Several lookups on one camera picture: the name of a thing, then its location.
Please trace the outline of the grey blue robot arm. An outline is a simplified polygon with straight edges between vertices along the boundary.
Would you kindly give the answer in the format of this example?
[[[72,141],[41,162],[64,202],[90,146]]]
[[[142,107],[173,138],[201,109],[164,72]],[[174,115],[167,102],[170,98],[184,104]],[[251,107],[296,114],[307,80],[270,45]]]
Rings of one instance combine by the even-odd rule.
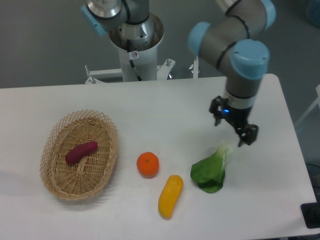
[[[269,0],[221,0],[219,6],[225,20],[197,23],[187,44],[196,57],[226,76],[224,95],[214,98],[209,108],[216,124],[226,120],[239,144],[251,145],[259,128],[248,117],[270,59],[268,48],[254,37],[273,24],[276,9]],[[88,0],[80,10],[92,30],[108,35],[118,48],[125,82],[160,77],[157,46],[164,29],[147,0]]]

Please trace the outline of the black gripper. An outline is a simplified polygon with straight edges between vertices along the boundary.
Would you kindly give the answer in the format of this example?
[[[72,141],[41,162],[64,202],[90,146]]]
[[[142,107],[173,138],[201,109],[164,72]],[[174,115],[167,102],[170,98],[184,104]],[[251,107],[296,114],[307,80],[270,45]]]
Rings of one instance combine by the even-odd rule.
[[[218,95],[210,104],[209,112],[213,115],[214,126],[218,126],[222,120],[226,120],[235,129],[239,136],[238,147],[250,146],[257,139],[259,127],[248,123],[248,117],[252,106],[247,108],[235,108],[231,106],[228,98]]]

